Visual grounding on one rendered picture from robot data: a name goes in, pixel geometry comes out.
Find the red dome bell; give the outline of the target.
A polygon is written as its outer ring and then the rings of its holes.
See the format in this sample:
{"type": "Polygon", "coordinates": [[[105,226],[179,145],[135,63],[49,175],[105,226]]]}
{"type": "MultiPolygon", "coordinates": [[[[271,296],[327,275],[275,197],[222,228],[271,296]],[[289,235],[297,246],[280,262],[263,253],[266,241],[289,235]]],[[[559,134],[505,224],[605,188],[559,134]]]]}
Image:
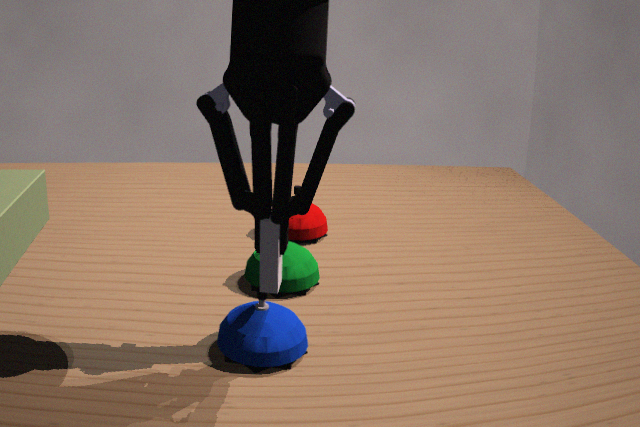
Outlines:
{"type": "Polygon", "coordinates": [[[307,214],[298,214],[289,218],[288,241],[296,244],[316,244],[318,238],[328,236],[328,234],[326,234],[327,231],[328,227],[325,215],[318,206],[312,203],[307,214]]]}

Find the blue dome-shaped bell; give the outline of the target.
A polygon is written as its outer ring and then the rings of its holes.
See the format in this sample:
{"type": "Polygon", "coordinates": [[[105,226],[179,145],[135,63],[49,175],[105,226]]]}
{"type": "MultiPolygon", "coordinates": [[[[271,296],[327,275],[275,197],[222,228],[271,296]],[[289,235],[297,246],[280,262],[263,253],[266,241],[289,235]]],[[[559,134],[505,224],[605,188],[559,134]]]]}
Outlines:
{"type": "Polygon", "coordinates": [[[293,311],[266,301],[260,286],[257,299],[235,307],[221,322],[219,350],[225,362],[244,364],[254,373],[291,370],[292,362],[308,353],[306,329],[293,311]]]}

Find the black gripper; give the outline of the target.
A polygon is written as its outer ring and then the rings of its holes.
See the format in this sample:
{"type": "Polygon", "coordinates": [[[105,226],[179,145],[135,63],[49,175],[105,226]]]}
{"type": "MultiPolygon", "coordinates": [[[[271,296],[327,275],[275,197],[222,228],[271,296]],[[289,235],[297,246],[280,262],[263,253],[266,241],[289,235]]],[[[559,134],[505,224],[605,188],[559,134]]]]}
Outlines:
{"type": "Polygon", "coordinates": [[[338,132],[355,111],[354,100],[331,86],[328,11],[329,0],[233,0],[230,62],[223,83],[197,99],[232,205],[254,217],[263,293],[278,294],[289,218],[308,213],[338,132]],[[229,94],[250,121],[253,192],[227,111],[229,94]],[[322,98],[327,120],[299,194],[291,196],[296,124],[322,98]],[[273,195],[271,123],[279,125],[273,195]]]}

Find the green dome bell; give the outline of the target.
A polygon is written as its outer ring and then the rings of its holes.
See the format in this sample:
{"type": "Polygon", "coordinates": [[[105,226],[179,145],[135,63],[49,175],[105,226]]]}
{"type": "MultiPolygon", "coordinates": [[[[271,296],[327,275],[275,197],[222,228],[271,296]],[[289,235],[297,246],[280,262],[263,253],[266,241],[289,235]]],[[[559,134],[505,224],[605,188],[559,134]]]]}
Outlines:
{"type": "MultiPolygon", "coordinates": [[[[269,293],[275,298],[286,295],[306,296],[307,289],[319,285],[318,263],[306,248],[288,241],[287,249],[282,255],[282,282],[279,292],[269,293]]],[[[260,253],[256,250],[247,260],[245,278],[251,284],[251,291],[257,291],[259,286],[260,253]]]]}

